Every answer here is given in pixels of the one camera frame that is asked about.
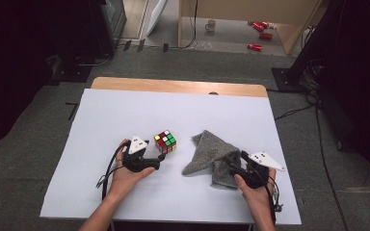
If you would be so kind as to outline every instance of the gray carpet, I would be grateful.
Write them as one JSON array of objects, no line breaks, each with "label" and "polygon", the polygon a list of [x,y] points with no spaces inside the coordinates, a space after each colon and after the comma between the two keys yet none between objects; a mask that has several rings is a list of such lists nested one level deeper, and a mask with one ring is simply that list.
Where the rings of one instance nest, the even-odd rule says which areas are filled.
[{"label": "gray carpet", "polygon": [[[0,141],[0,230],[76,230],[83,220],[39,218],[45,191],[62,155],[73,106],[97,76],[260,84],[275,89],[271,67],[289,67],[293,58],[193,50],[132,47],[92,69],[88,83],[45,86]],[[269,92],[274,116],[307,105],[302,94]],[[303,225],[278,230],[344,230],[320,153],[315,109],[277,121]],[[370,164],[359,154],[340,153],[324,113],[319,112],[331,180],[350,230],[370,230]],[[123,223],[119,230],[135,230]],[[159,226],[198,230],[198,226]],[[245,226],[213,230],[246,230]]]}]

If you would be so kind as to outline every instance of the table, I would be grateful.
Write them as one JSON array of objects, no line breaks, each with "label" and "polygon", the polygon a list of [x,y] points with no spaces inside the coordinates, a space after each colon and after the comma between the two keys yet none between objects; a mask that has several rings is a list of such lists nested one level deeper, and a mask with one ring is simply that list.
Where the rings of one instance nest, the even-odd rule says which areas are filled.
[{"label": "table", "polygon": [[[182,17],[193,17],[197,0],[179,1],[178,46],[181,46]],[[325,8],[323,0],[198,0],[197,17],[265,21],[277,24],[286,54],[290,54],[308,25],[317,24]]]},{"label": "table", "polygon": [[[208,95],[212,91],[219,95]],[[277,223],[301,223],[264,87],[108,77],[96,78],[82,96],[40,216],[88,218],[101,201],[94,185],[119,141],[133,135],[152,139],[166,129],[176,137],[177,149],[126,197],[114,219],[251,223],[241,192],[210,186],[211,169],[188,177],[180,173],[195,151],[191,137],[206,129],[243,150],[272,153],[286,167],[277,174],[284,204]],[[158,154],[149,146],[145,156]]]}]

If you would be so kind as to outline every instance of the gray cloth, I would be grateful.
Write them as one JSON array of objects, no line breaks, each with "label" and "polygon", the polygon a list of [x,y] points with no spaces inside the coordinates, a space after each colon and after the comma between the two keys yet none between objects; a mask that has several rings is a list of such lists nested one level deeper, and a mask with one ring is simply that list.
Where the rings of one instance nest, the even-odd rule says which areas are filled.
[{"label": "gray cloth", "polygon": [[224,157],[229,157],[233,163],[240,166],[239,148],[221,140],[206,130],[192,137],[192,141],[197,149],[191,163],[185,166],[182,174],[189,175],[213,165],[213,185],[237,188],[233,177],[229,175],[229,166],[225,163]]}]

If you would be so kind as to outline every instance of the white triangular marker plate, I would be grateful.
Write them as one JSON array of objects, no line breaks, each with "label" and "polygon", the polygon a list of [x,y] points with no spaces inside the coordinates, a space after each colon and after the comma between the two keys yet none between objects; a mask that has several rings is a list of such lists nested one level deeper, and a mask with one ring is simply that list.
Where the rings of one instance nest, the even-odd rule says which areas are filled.
[{"label": "white triangular marker plate", "polygon": [[269,154],[266,152],[257,152],[254,154],[249,154],[249,158],[256,163],[264,167],[271,167],[277,170],[284,171],[285,168],[276,162]]},{"label": "white triangular marker plate", "polygon": [[137,136],[133,136],[133,140],[131,141],[130,149],[128,149],[129,154],[136,153],[144,148],[146,148],[148,144],[143,141],[141,138]]}]

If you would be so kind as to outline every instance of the hand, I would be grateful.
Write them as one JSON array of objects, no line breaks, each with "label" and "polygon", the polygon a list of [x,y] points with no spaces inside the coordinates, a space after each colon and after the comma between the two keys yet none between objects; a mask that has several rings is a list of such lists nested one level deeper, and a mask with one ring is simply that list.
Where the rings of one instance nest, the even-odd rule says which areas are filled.
[{"label": "hand", "polygon": [[[276,180],[276,171],[269,168],[269,183],[267,184],[268,189],[273,195],[274,183],[272,179]],[[272,215],[269,206],[269,195],[265,187],[257,189],[250,188],[242,176],[235,174],[235,181],[239,189],[242,191],[242,196],[248,203],[249,209],[251,210],[251,218],[257,224],[259,230],[275,230],[273,225]]]},{"label": "hand", "polygon": [[155,170],[154,167],[147,167],[140,172],[128,170],[122,165],[122,149],[117,154],[116,162],[118,169],[113,173],[113,181],[107,195],[116,196],[120,199],[125,198],[140,180],[146,178]]}]

